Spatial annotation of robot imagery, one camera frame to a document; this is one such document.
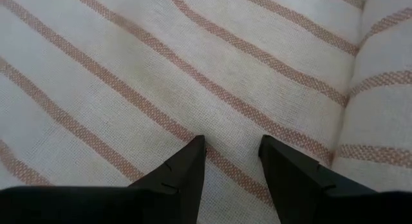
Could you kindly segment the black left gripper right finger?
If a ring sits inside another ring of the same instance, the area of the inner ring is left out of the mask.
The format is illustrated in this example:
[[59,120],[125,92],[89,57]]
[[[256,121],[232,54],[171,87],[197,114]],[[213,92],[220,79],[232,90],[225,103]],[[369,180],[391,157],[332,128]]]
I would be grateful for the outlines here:
[[356,199],[377,192],[270,135],[259,146],[273,204],[281,223],[351,223]]

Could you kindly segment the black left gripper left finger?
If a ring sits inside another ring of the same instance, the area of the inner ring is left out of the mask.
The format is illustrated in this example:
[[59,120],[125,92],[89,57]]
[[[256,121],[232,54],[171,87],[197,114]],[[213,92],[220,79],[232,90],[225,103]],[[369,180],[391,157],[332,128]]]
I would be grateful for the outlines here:
[[139,223],[195,224],[205,177],[203,135],[131,184],[139,189]]

